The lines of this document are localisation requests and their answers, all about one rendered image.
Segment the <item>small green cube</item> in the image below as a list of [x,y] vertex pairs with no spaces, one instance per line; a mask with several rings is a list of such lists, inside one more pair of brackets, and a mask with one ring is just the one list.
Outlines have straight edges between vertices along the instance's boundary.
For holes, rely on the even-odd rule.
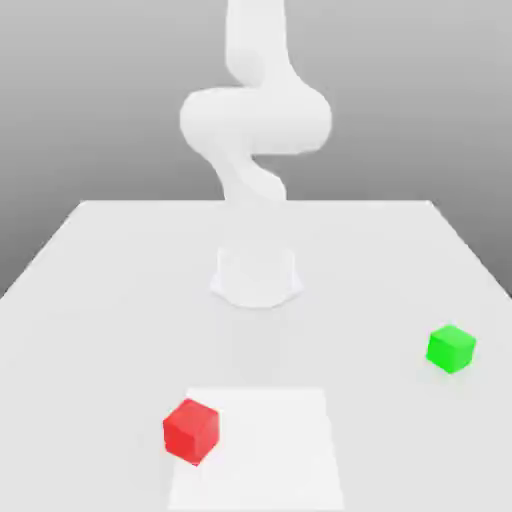
[[449,374],[468,366],[476,338],[454,325],[445,325],[430,333],[426,359]]

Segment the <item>small red cube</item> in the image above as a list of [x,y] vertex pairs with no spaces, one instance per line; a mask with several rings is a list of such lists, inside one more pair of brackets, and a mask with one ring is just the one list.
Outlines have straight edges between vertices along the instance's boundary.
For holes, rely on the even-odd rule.
[[194,466],[219,442],[219,413],[191,398],[185,398],[162,426],[166,451]]

